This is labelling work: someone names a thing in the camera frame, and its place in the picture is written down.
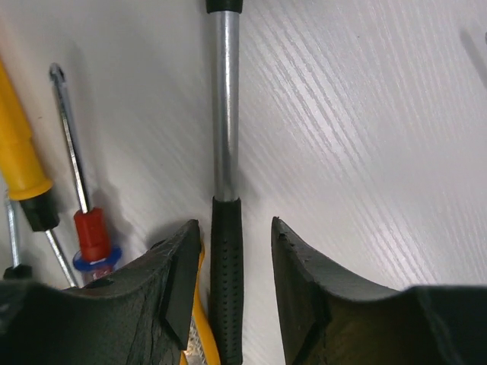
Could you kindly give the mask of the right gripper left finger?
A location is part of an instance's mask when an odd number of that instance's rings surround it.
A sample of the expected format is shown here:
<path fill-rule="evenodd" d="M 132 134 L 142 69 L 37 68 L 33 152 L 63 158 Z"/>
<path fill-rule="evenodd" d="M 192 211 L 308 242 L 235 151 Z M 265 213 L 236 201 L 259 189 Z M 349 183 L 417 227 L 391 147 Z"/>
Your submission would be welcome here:
<path fill-rule="evenodd" d="M 24 364 L 177 364 L 186 347 L 201 249 L 187 221 L 81 289 L 35 286 L 23 311 Z"/>

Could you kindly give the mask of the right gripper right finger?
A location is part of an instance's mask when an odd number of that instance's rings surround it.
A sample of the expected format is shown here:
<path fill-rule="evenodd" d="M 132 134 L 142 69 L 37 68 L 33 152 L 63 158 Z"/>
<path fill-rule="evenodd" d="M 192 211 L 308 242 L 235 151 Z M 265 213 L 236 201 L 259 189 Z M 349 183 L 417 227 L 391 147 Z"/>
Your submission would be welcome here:
<path fill-rule="evenodd" d="M 337 264 L 278 217 L 271 240 L 287 364 L 426 361 L 426 325 L 412 298 Z"/>

